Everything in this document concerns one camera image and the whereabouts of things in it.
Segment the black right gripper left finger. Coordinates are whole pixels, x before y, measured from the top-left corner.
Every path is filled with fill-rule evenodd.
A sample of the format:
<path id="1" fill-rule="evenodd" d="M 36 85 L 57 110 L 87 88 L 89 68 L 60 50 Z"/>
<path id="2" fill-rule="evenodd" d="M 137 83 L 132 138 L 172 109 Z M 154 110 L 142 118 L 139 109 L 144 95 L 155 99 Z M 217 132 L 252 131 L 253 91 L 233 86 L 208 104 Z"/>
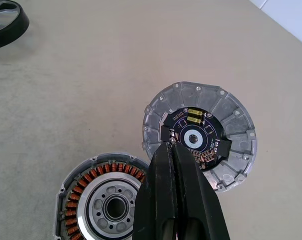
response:
<path id="1" fill-rule="evenodd" d="M 172 148 L 162 143 L 154 153 L 135 200 L 134 240 L 175 240 L 178 207 Z"/>

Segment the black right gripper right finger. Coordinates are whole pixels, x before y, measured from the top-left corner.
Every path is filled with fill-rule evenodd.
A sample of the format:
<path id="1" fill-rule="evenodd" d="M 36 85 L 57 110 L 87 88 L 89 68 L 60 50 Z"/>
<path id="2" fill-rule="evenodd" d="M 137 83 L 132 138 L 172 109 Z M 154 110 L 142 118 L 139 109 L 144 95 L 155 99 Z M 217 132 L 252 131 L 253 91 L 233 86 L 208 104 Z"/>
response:
<path id="1" fill-rule="evenodd" d="M 176 181 L 178 239 L 229 239 L 217 194 L 191 152 L 179 143 L 170 151 Z"/>

